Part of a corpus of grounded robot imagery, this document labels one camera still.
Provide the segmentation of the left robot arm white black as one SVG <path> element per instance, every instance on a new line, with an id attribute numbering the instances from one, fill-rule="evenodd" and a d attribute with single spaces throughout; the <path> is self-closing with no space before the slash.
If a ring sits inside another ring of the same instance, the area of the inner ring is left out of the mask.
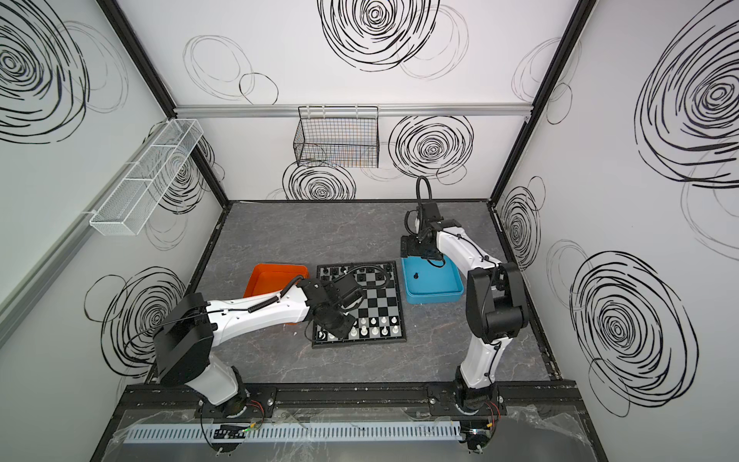
<path id="1" fill-rule="evenodd" d="M 239 300 L 185 296 L 153 333 L 159 383 L 187 386 L 215 407 L 242 409 L 249 393 L 241 376 L 213 348 L 267 327 L 304 321 L 346 339 L 355 323 L 349 312 L 363 298 L 351 275 L 335 280 L 297 276 L 279 291 Z"/>

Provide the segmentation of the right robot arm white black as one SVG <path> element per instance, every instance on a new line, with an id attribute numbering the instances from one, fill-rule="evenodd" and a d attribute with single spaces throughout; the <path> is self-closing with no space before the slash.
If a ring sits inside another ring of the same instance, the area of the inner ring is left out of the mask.
<path id="1" fill-rule="evenodd" d="M 458 226 L 403 236 L 400 255 L 427 261 L 446 257 L 464 273 L 471 342 L 455 373 L 455 397 L 459 407 L 468 409 L 492 400 L 504 352 L 529 322 L 518 265 L 492 257 Z"/>

